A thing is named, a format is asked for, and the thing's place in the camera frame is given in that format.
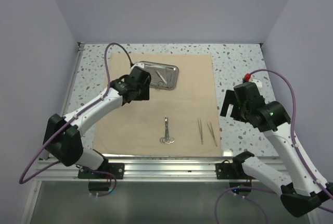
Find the steel ring-handled forceps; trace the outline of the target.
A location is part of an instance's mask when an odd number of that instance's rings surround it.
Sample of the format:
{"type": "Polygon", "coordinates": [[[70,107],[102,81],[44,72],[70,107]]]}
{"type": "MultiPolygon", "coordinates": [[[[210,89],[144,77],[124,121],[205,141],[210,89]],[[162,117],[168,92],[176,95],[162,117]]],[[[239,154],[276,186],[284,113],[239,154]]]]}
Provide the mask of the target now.
{"type": "Polygon", "coordinates": [[[165,116],[165,133],[164,133],[164,139],[163,139],[163,143],[164,144],[172,144],[174,143],[175,139],[173,137],[170,136],[170,132],[169,132],[169,118],[167,116],[165,116]]]}
{"type": "Polygon", "coordinates": [[[164,84],[162,82],[158,82],[155,86],[155,89],[157,89],[157,90],[163,89],[163,85],[164,84]]]}

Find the steel instrument tray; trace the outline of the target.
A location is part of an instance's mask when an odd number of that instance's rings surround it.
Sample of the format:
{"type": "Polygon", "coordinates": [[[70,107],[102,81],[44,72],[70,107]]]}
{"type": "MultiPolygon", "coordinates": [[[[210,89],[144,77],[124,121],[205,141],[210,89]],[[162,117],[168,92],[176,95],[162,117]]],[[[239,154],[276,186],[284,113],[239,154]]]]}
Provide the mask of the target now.
{"type": "Polygon", "coordinates": [[[155,86],[158,82],[162,82],[159,76],[156,74],[156,70],[158,70],[166,79],[167,84],[163,85],[163,89],[161,90],[174,90],[176,88],[179,68],[174,65],[168,64],[160,64],[153,63],[149,61],[142,61],[145,64],[145,70],[148,71],[151,75],[151,83],[150,87],[155,89],[155,86]]]}

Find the steel scalpel handle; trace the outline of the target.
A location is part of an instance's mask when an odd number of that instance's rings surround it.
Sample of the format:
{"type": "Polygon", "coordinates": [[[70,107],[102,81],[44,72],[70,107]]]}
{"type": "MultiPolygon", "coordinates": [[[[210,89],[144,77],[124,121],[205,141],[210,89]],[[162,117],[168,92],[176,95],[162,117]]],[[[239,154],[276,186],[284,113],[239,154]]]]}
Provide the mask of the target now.
{"type": "Polygon", "coordinates": [[[207,126],[208,126],[208,129],[209,129],[210,134],[211,134],[211,136],[212,136],[212,139],[213,139],[214,145],[215,145],[216,147],[218,147],[218,145],[217,145],[217,140],[216,140],[216,137],[215,137],[215,134],[214,134],[214,131],[213,131],[212,123],[211,123],[211,122],[207,122],[207,126]]]}

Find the steel pointed tweezers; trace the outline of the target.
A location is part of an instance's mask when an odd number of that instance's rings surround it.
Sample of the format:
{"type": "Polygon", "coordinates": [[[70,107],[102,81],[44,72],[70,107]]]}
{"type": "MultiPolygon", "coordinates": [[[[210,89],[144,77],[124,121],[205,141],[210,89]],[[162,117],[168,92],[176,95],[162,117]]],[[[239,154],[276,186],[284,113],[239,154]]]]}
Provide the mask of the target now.
{"type": "Polygon", "coordinates": [[[201,118],[198,119],[198,129],[199,129],[199,134],[200,134],[200,142],[201,142],[201,145],[203,145],[203,130],[202,130],[201,118]]]}

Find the beige cloth wrap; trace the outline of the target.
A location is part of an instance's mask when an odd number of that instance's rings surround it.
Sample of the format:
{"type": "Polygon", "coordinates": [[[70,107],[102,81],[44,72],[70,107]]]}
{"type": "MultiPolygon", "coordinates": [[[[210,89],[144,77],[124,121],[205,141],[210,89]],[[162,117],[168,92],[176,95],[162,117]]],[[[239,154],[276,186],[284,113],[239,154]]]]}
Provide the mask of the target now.
{"type": "Polygon", "coordinates": [[[150,61],[179,68],[176,88],[150,90],[148,101],[133,101],[108,113],[96,125],[93,148],[105,154],[219,157],[219,116],[211,56],[208,54],[132,54],[133,62],[150,61]],[[172,144],[164,137],[169,118],[172,144]],[[198,119],[201,118],[203,145],[198,119]],[[207,126],[211,122],[216,147],[207,126]]]}

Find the steel ring-handled scissors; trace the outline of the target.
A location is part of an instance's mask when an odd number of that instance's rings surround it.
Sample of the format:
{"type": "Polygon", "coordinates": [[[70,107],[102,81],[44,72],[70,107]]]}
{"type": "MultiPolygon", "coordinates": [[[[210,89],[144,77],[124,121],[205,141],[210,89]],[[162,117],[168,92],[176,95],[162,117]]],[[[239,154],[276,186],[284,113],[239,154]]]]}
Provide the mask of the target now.
{"type": "Polygon", "coordinates": [[[169,119],[167,116],[164,118],[164,126],[165,126],[165,131],[164,131],[164,137],[160,138],[160,143],[166,144],[169,141],[169,119]]]}

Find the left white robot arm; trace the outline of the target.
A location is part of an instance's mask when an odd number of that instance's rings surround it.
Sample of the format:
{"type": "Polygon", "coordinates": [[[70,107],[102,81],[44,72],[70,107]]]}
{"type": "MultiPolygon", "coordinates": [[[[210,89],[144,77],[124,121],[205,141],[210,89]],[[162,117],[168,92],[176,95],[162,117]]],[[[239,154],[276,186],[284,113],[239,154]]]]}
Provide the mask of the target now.
{"type": "Polygon", "coordinates": [[[149,100],[150,83],[150,73],[135,66],[130,74],[108,82],[101,94],[81,108],[65,116],[54,114],[48,120],[43,147],[66,167],[76,165],[98,179],[105,177],[110,172],[108,160],[101,153],[84,148],[81,138],[111,111],[132,101],[149,100]]]}

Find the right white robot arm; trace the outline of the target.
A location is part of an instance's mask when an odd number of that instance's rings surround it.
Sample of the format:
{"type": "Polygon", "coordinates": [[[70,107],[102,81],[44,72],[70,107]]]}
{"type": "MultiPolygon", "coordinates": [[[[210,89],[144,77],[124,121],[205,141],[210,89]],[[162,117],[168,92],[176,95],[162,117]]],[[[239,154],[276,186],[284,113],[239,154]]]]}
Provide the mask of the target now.
{"type": "Polygon", "coordinates": [[[246,179],[252,177],[276,193],[285,209],[294,217],[301,217],[329,200],[332,183],[328,182],[310,161],[295,134],[291,134],[291,118],[277,101],[266,103],[257,85],[244,82],[227,90],[220,115],[227,115],[257,128],[273,145],[287,169],[287,174],[260,161],[253,153],[244,151],[230,163],[215,165],[218,179],[246,179]]]}

